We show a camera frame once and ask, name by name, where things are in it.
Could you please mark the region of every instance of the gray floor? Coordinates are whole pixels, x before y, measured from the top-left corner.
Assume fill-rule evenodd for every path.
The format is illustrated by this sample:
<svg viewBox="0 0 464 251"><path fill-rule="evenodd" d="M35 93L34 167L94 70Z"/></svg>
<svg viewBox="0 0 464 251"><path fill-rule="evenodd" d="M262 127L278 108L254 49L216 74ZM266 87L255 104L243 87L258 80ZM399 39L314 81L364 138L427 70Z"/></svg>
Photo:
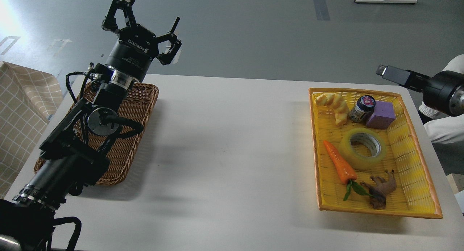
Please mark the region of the gray floor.
<svg viewBox="0 0 464 251"><path fill-rule="evenodd" d="M0 60L49 72L65 90L66 73L104 63L113 48L116 35L100 28L110 3L0 0ZM464 53L463 7L464 0L137 0L133 10L157 35L181 17L179 63L154 62L149 73L391 84L375 75L380 63L434 75ZM418 106L421 94L411 95ZM464 173L463 147L436 145L447 174Z"/></svg>

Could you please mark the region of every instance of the toy carrot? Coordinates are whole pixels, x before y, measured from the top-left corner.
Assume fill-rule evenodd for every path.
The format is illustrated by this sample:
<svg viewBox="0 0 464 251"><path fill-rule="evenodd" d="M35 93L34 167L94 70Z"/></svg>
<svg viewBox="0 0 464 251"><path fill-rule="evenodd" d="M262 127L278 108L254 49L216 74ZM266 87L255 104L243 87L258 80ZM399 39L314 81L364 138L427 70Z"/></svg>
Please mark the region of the toy carrot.
<svg viewBox="0 0 464 251"><path fill-rule="evenodd" d="M355 170L350 166L350 164L340 155L338 149L328 141L324 141L324 146L327 149L328 155L332 159L335 169L337 170L338 177L343 184L347 185L347 192L343 201L346 201L351 193L351 188L358 193L359 195L368 195L371 196L361 185L355 182L358 178Z"/></svg>

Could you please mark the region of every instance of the jar lid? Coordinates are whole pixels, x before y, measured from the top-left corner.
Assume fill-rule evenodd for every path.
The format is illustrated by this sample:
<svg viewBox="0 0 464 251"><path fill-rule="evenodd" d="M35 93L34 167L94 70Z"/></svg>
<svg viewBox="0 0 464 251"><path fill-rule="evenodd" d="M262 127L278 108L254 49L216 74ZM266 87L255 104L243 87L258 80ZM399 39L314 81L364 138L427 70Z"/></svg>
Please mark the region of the jar lid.
<svg viewBox="0 0 464 251"><path fill-rule="evenodd" d="M363 95L358 99L356 104L363 111L372 111L376 106L376 100L370 95Z"/></svg>

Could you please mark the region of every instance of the plaid fabric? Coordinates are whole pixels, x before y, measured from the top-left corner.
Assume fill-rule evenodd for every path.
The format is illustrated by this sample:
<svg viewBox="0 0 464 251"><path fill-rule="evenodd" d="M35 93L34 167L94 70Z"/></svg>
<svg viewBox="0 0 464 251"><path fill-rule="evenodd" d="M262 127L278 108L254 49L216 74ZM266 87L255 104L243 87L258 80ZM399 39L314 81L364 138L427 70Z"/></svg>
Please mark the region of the plaid fabric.
<svg viewBox="0 0 464 251"><path fill-rule="evenodd" d="M0 198L38 143L63 100L56 78L0 62Z"/></svg>

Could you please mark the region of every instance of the toy ginger root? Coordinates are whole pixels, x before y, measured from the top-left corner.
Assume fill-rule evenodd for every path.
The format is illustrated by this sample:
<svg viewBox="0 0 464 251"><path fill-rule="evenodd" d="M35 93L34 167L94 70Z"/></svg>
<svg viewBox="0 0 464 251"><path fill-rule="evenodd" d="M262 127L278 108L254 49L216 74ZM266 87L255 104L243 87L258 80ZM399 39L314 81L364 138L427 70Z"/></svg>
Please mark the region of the toy ginger root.
<svg viewBox="0 0 464 251"><path fill-rule="evenodd" d="M371 180L376 183L376 186L369 185L364 181L361 182L361 185L367 187L370 195L372 195L371 205L374 209L385 209L386 196L396 190L396 180L393 176L394 170L391 170L391 172L385 170L385 172L388 174L388 181L382 177L370 176Z"/></svg>
<svg viewBox="0 0 464 251"><path fill-rule="evenodd" d="M342 126L347 122L349 108L340 94L324 93L315 100L317 105L327 106L335 112L335 125Z"/></svg>

